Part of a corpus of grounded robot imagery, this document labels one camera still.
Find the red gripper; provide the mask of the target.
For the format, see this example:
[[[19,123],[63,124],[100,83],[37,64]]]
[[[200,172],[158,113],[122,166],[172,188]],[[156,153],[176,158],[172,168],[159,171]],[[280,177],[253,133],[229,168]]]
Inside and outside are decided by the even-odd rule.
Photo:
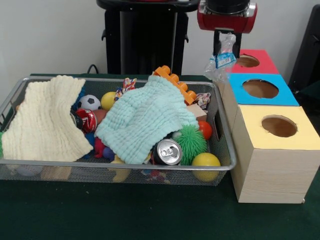
[[[234,32],[232,52],[236,59],[240,57],[242,34],[252,31],[256,16],[255,2],[200,2],[197,10],[199,28],[214,31],[213,55],[221,49],[220,31]]]

